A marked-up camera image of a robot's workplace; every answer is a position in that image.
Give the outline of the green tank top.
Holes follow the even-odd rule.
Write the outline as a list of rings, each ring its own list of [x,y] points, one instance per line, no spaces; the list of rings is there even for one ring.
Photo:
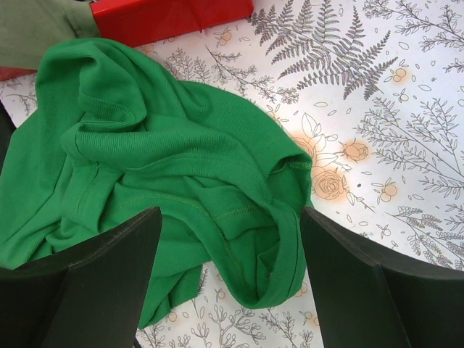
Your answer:
[[[193,299],[206,262],[249,309],[300,290],[312,160],[259,107],[103,38],[50,48],[36,96],[1,171],[3,268],[159,207],[140,327]]]

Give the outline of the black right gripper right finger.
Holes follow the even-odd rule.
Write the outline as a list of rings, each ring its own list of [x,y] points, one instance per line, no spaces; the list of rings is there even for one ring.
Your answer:
[[[300,228],[324,347],[463,346],[463,272],[382,246],[312,207]]]

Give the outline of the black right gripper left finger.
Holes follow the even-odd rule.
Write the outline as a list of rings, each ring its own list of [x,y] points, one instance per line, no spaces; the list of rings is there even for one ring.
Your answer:
[[[62,252],[1,269],[2,347],[139,347],[157,207]]]

